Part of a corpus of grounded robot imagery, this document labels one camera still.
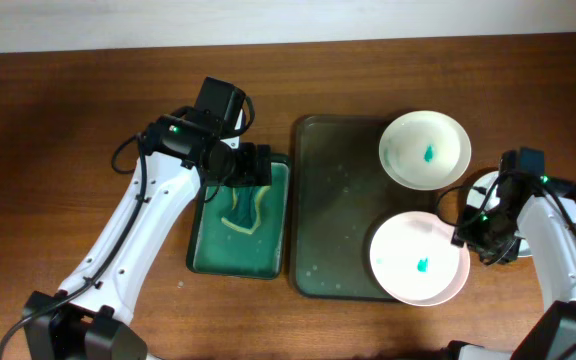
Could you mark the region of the green yellow scrub sponge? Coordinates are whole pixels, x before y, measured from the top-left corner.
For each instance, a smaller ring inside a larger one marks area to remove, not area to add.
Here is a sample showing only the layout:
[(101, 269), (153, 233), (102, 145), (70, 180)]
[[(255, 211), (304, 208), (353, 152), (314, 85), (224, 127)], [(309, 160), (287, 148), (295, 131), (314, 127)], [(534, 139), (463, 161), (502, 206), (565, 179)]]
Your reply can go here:
[(221, 222), (236, 232), (252, 235), (261, 224), (261, 202), (270, 189), (270, 186), (233, 188), (231, 209)]

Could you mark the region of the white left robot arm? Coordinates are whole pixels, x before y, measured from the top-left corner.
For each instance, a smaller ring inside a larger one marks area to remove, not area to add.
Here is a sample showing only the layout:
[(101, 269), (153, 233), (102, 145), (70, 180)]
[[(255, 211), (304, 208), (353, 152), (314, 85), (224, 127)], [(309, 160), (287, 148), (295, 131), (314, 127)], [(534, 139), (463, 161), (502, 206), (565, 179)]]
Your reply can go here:
[(55, 295), (34, 292), (20, 322), (34, 359), (146, 360), (130, 327), (142, 285), (172, 225), (204, 186), (271, 182), (271, 150), (219, 140), (140, 140), (132, 182), (97, 241)]

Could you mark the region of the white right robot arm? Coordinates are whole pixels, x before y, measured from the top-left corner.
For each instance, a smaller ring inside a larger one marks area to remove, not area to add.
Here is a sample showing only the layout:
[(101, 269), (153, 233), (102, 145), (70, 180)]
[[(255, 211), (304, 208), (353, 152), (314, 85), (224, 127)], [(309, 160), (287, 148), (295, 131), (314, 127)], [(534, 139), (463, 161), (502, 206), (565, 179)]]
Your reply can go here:
[(453, 242), (486, 265), (517, 259), (529, 247), (544, 302), (537, 324), (512, 351), (462, 343), (460, 359), (576, 359), (576, 184), (502, 174), (470, 187)]

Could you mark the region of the white plate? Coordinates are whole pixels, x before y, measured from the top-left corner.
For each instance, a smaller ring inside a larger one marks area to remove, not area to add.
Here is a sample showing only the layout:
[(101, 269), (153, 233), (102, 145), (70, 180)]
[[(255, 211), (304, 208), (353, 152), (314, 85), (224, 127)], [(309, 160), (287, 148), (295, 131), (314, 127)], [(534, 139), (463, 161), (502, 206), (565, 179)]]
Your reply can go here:
[(428, 212), (395, 215), (375, 231), (368, 250), (372, 274), (393, 298), (418, 307), (443, 304), (470, 272), (465, 247), (451, 243), (454, 228)]

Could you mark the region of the grey plate with green stain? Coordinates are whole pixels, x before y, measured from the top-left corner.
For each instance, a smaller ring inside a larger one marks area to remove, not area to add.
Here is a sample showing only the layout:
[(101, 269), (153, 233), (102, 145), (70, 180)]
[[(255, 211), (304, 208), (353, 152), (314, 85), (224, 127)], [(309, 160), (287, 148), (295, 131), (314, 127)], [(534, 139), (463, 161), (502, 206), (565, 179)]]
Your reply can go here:
[[(479, 208), (483, 203), (485, 195), (492, 188), (493, 182), (497, 179), (497, 177), (498, 172), (492, 171), (478, 178), (473, 184), (473, 189), (471, 189), (468, 192), (466, 198), (466, 204), (474, 208)], [(488, 200), (486, 206), (484, 207), (484, 210), (485, 211), (491, 210), (493, 207), (497, 206), (499, 202), (500, 202), (499, 197), (495, 194), (492, 194), (491, 198)], [(531, 249), (527, 241), (524, 239), (524, 237), (518, 231), (515, 232), (514, 236), (517, 239), (517, 242), (519, 243), (517, 257), (518, 258), (531, 257), (532, 256)]]

